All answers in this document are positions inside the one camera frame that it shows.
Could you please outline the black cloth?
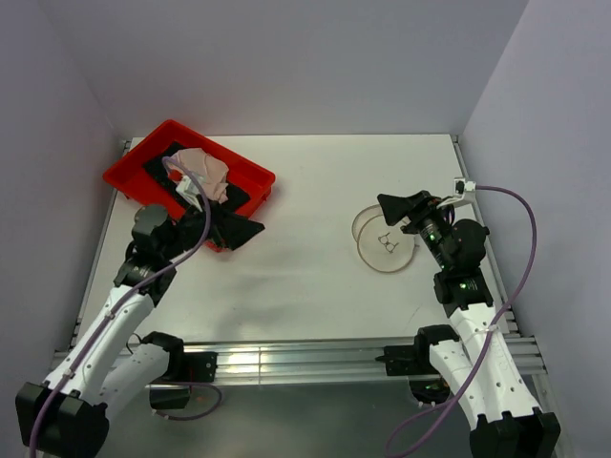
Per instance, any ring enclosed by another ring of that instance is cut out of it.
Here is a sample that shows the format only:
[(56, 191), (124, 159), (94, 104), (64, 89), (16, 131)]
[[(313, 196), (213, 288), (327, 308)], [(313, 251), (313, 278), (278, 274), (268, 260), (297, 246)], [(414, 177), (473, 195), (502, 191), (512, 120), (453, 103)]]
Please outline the black cloth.
[[(173, 142), (161, 155), (156, 156), (147, 162), (144, 163), (143, 168), (146, 173), (165, 191), (167, 192), (174, 202), (182, 209), (187, 209), (190, 204), (185, 201), (176, 191), (176, 187), (178, 183), (175, 181), (181, 180), (182, 172), (179, 171), (176, 167), (170, 167), (170, 173), (166, 170), (163, 165), (162, 159), (164, 157), (170, 157), (175, 154), (178, 150), (189, 149), (185, 148), (177, 142)], [(230, 211), (236, 211), (242, 205), (246, 204), (250, 197), (248, 194), (236, 186), (233, 183), (230, 183), (227, 179), (228, 187), (227, 187), (227, 196), (228, 201), (225, 203), (219, 203), (226, 207)]]

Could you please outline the white mesh laundry bag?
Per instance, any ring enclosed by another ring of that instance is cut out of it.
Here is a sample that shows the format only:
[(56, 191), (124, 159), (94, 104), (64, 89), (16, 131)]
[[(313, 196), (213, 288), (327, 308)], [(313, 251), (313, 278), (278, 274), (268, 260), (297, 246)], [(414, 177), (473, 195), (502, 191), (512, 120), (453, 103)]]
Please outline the white mesh laundry bag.
[(388, 226), (379, 204), (366, 207), (356, 215), (351, 234), (359, 258), (377, 273), (401, 272), (414, 258), (415, 236), (404, 235), (399, 224)]

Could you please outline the pink beige bra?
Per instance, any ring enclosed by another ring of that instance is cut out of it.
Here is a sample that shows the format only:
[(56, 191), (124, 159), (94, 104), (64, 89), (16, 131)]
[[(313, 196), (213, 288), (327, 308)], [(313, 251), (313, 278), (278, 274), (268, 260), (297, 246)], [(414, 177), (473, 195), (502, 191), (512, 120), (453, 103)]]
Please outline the pink beige bra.
[(225, 203), (227, 196), (227, 175), (229, 168), (221, 160), (207, 154), (201, 148), (178, 150), (171, 158), (193, 175), (203, 177), (203, 191), (209, 201)]

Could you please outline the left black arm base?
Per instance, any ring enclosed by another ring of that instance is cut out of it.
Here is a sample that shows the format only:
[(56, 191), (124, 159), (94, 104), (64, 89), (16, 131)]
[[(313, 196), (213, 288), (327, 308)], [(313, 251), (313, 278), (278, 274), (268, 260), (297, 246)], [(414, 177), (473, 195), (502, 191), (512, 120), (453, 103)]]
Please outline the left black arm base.
[(207, 390), (216, 377), (216, 352), (186, 352), (180, 363), (149, 386), (149, 404), (156, 410), (187, 407), (200, 388)]

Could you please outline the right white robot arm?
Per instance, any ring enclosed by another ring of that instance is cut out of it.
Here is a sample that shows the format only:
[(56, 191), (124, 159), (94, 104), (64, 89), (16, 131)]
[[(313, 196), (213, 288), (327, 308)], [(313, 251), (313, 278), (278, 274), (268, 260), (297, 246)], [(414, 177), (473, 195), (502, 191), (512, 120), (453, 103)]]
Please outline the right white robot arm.
[(524, 383), (498, 327), (509, 305), (495, 306), (480, 268), (490, 231), (473, 219), (452, 219), (465, 195), (439, 198), (420, 191), (377, 197), (386, 224), (420, 236), (438, 264), (434, 292), (449, 320), (419, 329), (413, 349), (417, 362), (435, 370), (451, 395), (432, 406), (435, 421), (401, 454), (408, 457), (423, 447), (460, 407), (470, 425), (472, 456), (550, 457), (561, 432), (558, 418), (541, 409)]

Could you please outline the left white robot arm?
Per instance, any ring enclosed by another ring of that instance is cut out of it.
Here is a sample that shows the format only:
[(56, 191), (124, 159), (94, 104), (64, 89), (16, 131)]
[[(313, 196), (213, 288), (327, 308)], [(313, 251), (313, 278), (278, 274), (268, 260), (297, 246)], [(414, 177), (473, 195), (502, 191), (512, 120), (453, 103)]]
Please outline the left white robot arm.
[(25, 383), (15, 397), (23, 444), (30, 456), (94, 457), (111, 422), (144, 387), (191, 387), (182, 339), (162, 332), (142, 337), (122, 363), (116, 359), (154, 311), (187, 261), (213, 236), (243, 246), (263, 224), (220, 205), (190, 207), (174, 220), (158, 204), (140, 208), (114, 285), (81, 340), (40, 384)]

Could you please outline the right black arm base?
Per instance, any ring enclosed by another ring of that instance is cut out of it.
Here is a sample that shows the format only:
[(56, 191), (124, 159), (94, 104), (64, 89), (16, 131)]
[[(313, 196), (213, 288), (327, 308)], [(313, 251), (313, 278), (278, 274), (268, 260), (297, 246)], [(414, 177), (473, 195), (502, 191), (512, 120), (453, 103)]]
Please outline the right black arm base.
[(375, 361), (385, 366), (389, 377), (406, 377), (412, 397), (426, 406), (446, 402), (451, 391), (439, 372), (424, 360), (414, 345), (388, 345)]

